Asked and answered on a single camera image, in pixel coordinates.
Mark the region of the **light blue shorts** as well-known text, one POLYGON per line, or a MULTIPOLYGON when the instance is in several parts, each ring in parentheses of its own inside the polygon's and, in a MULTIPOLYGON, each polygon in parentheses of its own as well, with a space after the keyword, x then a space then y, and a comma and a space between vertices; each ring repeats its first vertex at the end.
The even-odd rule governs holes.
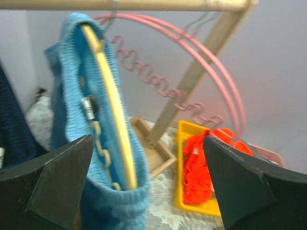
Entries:
POLYGON ((150 174, 147 159, 129 120, 129 133, 138 188, 126 186, 116 126, 105 84, 94 56, 83 36, 81 24, 91 26, 97 36, 103 29, 83 13, 71 13, 63 22, 60 41, 45 50, 54 75, 50 106, 54 114, 50 147, 56 150, 84 135, 93 135, 82 99, 92 95, 98 105, 95 117, 101 127, 101 144, 111 158, 109 172, 105 159, 93 151, 82 197, 84 230, 143 230, 149 206, 150 174))

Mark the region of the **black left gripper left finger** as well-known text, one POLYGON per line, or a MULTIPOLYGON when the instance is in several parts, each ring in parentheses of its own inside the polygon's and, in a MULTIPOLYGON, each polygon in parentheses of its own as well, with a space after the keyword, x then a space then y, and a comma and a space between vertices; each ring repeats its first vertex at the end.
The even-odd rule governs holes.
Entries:
POLYGON ((92 158, 84 135, 0 172, 2 230, 71 230, 92 158))

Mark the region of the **yellow hanger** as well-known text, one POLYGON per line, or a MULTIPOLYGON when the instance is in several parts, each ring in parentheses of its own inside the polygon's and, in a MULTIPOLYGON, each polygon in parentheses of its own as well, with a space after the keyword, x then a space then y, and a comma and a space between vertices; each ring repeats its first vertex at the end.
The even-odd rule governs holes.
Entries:
POLYGON ((81 24, 81 29, 84 37, 86 38, 88 46, 90 47, 91 52, 96 59, 97 65, 101 72, 102 80, 105 84, 108 100, 112 109, 114 123, 116 125, 118 143, 120 146, 127 188, 129 190, 135 190, 138 187, 138 183, 129 133, 120 103, 119 93, 114 82, 113 73, 104 54, 103 42, 98 40, 90 25, 83 23, 81 24))

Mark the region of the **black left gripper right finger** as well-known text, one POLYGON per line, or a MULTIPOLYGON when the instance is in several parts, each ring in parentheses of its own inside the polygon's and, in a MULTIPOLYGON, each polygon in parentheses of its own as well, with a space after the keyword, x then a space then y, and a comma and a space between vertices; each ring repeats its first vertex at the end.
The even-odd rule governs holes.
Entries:
POLYGON ((305 230, 307 176, 207 136, 205 158, 226 230, 305 230))

